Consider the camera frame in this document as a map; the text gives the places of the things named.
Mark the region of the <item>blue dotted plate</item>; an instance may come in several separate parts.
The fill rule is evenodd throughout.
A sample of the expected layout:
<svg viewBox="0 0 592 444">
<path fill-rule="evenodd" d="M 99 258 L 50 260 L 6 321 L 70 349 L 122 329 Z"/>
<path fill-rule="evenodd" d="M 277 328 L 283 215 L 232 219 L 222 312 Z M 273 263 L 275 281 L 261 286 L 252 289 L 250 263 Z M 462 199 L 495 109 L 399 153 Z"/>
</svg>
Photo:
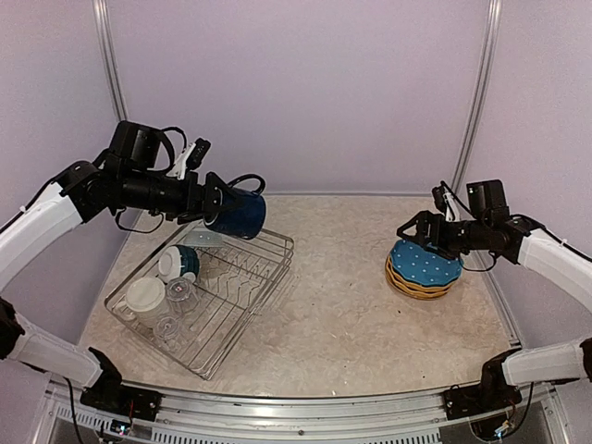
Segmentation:
<svg viewBox="0 0 592 444">
<path fill-rule="evenodd" d="M 462 259 L 446 259 L 407 240 L 397 240 L 389 253 L 391 268 L 406 282 L 445 287 L 463 271 Z"/>
</svg>

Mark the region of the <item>dark blue mug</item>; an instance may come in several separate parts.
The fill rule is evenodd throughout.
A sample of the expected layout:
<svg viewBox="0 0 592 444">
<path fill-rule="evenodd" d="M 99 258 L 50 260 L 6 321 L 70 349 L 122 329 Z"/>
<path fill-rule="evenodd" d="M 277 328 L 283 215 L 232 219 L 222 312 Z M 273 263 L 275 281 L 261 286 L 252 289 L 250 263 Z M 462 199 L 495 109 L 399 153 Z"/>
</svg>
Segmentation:
<svg viewBox="0 0 592 444">
<path fill-rule="evenodd" d="M 235 203 L 233 210 L 220 214 L 215 221 L 203 223 L 211 231 L 251 240 L 259 234 L 265 223 L 265 180 L 257 174 L 249 173 L 226 183 L 238 191 L 242 203 Z"/>
</svg>

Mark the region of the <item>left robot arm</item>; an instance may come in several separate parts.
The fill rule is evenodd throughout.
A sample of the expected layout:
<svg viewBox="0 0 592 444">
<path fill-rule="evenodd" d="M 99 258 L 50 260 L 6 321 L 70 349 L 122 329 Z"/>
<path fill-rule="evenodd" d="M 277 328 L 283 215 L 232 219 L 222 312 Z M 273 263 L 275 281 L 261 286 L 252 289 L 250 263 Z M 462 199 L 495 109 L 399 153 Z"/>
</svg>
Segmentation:
<svg viewBox="0 0 592 444">
<path fill-rule="evenodd" d="M 119 216 L 143 209 L 184 224 L 241 207 L 237 191 L 217 174 L 198 182 L 196 169 L 210 143 L 198 140 L 176 155 L 167 132 L 122 120 L 95 160 L 78 161 L 47 180 L 1 228 L 1 284 L 104 210 Z M 130 401 L 121 374 L 104 353 L 82 350 L 40 329 L 7 301 L 1 302 L 1 357 L 77 381 L 109 411 L 123 410 Z"/>
</svg>

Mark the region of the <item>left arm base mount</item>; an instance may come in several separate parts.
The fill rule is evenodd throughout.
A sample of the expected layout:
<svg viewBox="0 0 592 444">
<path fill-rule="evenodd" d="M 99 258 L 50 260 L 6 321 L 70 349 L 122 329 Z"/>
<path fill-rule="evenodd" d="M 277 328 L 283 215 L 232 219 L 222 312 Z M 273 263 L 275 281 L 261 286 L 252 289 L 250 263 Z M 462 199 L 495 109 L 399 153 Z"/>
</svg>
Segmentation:
<svg viewBox="0 0 592 444">
<path fill-rule="evenodd" d="M 100 394 L 86 388 L 81 396 L 83 405 L 97 410 L 126 416 L 132 420 L 154 422 L 163 395 L 157 391 L 121 385 L 115 390 Z"/>
</svg>

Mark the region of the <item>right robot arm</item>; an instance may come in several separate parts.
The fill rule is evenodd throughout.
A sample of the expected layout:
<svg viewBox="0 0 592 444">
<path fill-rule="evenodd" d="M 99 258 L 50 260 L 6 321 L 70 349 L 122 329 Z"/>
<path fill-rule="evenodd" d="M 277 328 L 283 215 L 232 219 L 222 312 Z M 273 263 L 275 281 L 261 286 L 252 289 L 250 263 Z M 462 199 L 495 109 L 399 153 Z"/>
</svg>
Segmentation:
<svg viewBox="0 0 592 444">
<path fill-rule="evenodd" d="M 500 180 L 438 184 L 396 223 L 395 241 L 461 259 L 458 282 L 485 284 L 502 322 L 502 351 L 475 364 L 477 382 L 444 388 L 449 419 L 517 406 L 531 383 L 591 379 L 591 254 L 515 213 Z"/>
</svg>

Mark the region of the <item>yellow dotted plate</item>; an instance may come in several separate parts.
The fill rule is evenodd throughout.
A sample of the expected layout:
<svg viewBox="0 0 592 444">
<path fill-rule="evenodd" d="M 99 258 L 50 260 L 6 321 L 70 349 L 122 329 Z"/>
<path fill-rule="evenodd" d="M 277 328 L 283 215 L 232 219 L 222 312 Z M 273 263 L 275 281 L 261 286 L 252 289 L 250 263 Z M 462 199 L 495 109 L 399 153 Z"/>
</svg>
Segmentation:
<svg viewBox="0 0 592 444">
<path fill-rule="evenodd" d="M 424 291 L 424 292 L 437 292 L 449 289 L 452 285 L 457 282 L 457 279 L 454 279 L 452 282 L 445 284 L 445 285 L 426 285 L 426 284 L 418 284 L 412 281 L 406 280 L 401 273 L 396 271 L 393 267 L 391 258 L 388 257 L 386 259 L 385 268 L 387 269 L 387 273 L 397 282 L 402 284 L 403 286 L 407 287 L 410 290 L 417 290 L 417 291 Z"/>
<path fill-rule="evenodd" d="M 411 285 L 404 283 L 402 278 L 397 276 L 388 263 L 385 263 L 385 276 L 391 287 L 417 300 L 438 299 L 448 294 L 452 288 L 452 284 L 450 284 L 444 288 L 437 287 L 431 290 L 429 288 L 421 287 L 419 284 Z"/>
</svg>

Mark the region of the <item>cream bird plate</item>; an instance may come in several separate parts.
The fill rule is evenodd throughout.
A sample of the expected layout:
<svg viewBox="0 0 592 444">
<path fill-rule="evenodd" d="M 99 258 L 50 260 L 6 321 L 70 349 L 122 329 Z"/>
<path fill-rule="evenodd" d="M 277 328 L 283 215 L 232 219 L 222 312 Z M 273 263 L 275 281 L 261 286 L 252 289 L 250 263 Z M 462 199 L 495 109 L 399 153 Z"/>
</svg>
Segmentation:
<svg viewBox="0 0 592 444">
<path fill-rule="evenodd" d="M 440 291 L 420 291 L 420 290 L 412 290 L 401 286 L 397 283 L 389 283 L 389 285 L 396 291 L 400 292 L 401 294 L 408 296 L 412 299 L 421 300 L 421 301 L 433 301 L 439 299 L 450 292 L 449 288 Z"/>
</svg>

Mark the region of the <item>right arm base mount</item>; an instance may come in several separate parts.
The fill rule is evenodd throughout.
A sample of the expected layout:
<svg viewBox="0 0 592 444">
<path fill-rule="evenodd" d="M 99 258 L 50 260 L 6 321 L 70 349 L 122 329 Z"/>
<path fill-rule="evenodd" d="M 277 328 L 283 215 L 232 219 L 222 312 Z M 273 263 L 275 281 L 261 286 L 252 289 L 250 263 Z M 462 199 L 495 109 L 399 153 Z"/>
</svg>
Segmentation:
<svg viewBox="0 0 592 444">
<path fill-rule="evenodd" d="M 485 389 L 481 384 L 452 386 L 442 398 L 449 421 L 512 407 L 523 399 L 516 387 Z"/>
</svg>

